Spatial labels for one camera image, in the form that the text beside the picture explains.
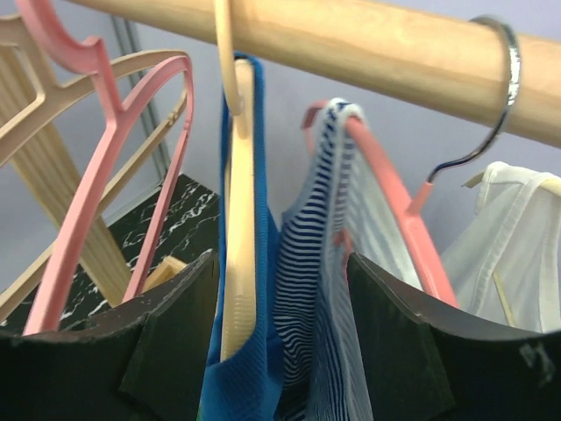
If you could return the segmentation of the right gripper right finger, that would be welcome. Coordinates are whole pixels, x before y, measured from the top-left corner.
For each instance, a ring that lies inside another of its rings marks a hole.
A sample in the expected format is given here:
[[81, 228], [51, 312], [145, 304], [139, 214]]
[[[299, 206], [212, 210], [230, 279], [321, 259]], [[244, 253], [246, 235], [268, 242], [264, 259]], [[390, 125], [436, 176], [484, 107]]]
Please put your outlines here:
[[476, 317], [361, 254], [347, 263], [377, 420], [558, 420], [560, 334]]

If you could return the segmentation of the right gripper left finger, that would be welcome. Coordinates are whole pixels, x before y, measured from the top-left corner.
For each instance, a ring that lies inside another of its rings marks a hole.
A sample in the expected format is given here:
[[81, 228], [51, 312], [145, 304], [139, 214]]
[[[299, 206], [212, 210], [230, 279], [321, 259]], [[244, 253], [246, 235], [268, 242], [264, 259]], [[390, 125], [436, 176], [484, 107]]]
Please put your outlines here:
[[61, 332], [1, 336], [4, 420], [193, 420], [215, 317], [217, 254]]

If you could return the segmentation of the beige wooden hanger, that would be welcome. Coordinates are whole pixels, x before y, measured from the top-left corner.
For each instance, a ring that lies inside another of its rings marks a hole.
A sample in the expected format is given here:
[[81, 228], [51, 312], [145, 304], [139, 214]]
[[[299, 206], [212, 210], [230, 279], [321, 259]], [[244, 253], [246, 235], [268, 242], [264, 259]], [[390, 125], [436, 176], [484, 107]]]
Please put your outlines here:
[[[152, 68], [159, 62], [186, 54], [177, 49], [144, 50], [111, 62], [117, 79]], [[1, 17], [1, 166], [9, 162], [55, 227], [60, 228], [80, 183], [78, 168], [67, 149], [70, 140], [86, 140], [87, 119], [78, 120], [80, 131], [62, 133], [53, 122], [83, 98], [95, 92], [89, 76], [57, 82], [53, 67], [17, 15]], [[101, 214], [162, 142], [185, 110], [186, 90], [169, 118], [160, 123], [132, 157], [108, 182], [89, 228], [80, 265], [111, 306], [119, 305], [131, 279], [131, 269], [110, 235]], [[53, 244], [1, 293], [3, 322], [38, 286]]]

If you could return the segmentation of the pink plastic hanger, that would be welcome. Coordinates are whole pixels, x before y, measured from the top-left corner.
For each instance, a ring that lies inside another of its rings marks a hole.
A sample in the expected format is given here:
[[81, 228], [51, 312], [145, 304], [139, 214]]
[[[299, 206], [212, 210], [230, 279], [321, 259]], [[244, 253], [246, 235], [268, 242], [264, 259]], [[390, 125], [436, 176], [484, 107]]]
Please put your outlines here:
[[75, 40], [60, 23], [48, 1], [19, 1], [17, 6], [27, 29], [55, 61], [71, 72], [90, 76], [106, 118], [105, 131], [53, 243], [51, 257], [28, 315], [24, 334], [33, 335], [58, 329], [85, 239], [128, 134], [155, 94], [175, 75], [183, 75], [188, 91], [188, 113], [150, 226], [153, 234], [160, 232], [163, 213], [169, 204], [188, 143], [194, 111], [194, 84], [191, 60], [187, 54], [179, 54], [157, 64], [134, 86], [127, 98], [122, 98], [102, 39]]

